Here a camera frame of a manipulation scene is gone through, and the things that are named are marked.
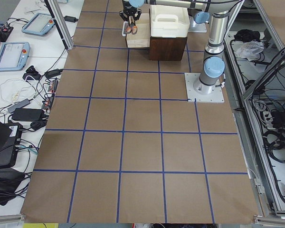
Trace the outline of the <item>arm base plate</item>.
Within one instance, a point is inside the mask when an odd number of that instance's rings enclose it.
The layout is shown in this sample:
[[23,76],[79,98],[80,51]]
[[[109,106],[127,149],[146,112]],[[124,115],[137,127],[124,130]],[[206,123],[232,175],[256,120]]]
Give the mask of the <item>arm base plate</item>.
[[204,85],[200,82],[200,73],[185,73],[185,84],[188,102],[224,103],[221,82],[214,85]]

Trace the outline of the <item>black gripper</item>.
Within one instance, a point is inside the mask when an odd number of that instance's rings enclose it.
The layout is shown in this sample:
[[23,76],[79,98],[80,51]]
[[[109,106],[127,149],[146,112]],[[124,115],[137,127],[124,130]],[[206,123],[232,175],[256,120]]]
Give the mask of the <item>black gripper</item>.
[[122,0],[123,9],[119,11],[119,16],[128,22],[128,26],[132,24],[136,25],[136,21],[139,20],[142,11],[133,7],[128,0]]

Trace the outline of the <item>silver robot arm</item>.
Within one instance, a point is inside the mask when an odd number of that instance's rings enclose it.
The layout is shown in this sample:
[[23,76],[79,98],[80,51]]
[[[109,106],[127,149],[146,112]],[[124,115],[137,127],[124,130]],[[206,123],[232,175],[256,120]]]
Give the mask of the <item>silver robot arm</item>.
[[216,87],[216,82],[223,75],[225,63],[222,60],[224,39],[238,11],[242,0],[123,0],[120,16],[128,23],[140,17],[138,10],[143,4],[163,5],[201,10],[210,14],[209,38],[205,45],[203,70],[193,83],[194,90],[201,95],[209,95]]

